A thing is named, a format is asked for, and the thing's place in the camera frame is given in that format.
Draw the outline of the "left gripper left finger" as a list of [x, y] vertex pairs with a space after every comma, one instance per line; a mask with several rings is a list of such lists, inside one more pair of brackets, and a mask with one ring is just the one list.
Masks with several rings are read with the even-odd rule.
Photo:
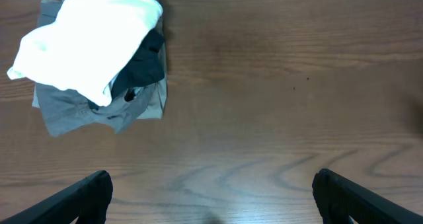
[[105, 224], [112, 193], [109, 173], [99, 170], [1, 224]]

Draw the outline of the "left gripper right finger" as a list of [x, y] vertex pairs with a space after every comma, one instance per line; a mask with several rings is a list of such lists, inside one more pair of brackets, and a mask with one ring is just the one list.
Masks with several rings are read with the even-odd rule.
[[324, 224], [422, 224], [422, 216], [322, 168], [312, 183], [313, 197]]

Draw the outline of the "white printed t-shirt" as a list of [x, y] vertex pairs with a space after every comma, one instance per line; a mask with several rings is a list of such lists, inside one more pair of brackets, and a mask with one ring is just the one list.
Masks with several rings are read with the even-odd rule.
[[162, 14], [156, 0], [65, 0], [53, 23], [21, 39], [7, 75], [75, 90], [108, 106], [111, 80]]

